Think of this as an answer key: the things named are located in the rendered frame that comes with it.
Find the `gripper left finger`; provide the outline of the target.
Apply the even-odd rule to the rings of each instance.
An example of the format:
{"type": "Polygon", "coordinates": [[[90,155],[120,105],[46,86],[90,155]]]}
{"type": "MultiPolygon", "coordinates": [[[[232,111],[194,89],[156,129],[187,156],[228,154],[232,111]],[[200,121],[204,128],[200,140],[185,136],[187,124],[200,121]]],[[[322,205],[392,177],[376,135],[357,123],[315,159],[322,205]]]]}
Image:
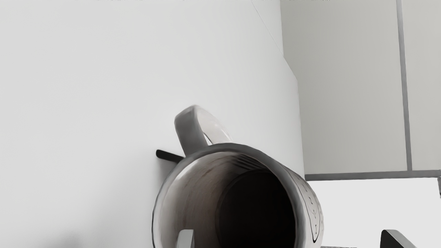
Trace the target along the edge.
{"type": "Polygon", "coordinates": [[[194,230],[183,229],[178,233],[175,248],[194,248],[194,230]]]}

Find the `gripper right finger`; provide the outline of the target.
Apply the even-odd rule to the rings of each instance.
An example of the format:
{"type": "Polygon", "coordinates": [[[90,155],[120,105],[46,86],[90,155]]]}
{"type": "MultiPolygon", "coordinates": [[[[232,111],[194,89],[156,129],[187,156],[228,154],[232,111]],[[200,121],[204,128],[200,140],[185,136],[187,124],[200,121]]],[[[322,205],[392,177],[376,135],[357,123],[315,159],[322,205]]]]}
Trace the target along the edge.
{"type": "Polygon", "coordinates": [[[393,229],[382,230],[380,248],[417,248],[401,232],[393,229]]]}

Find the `white mug with dark print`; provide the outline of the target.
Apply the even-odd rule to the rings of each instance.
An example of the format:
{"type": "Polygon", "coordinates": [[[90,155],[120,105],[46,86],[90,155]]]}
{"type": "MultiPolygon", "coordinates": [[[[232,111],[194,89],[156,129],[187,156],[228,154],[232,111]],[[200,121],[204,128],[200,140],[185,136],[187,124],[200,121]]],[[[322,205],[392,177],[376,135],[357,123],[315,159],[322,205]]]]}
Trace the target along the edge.
{"type": "Polygon", "coordinates": [[[156,197],[153,248],[175,248],[194,230],[194,248],[322,248],[324,216],[305,179],[269,155],[233,143],[222,124],[198,105],[175,117],[185,157],[156,197]]]}

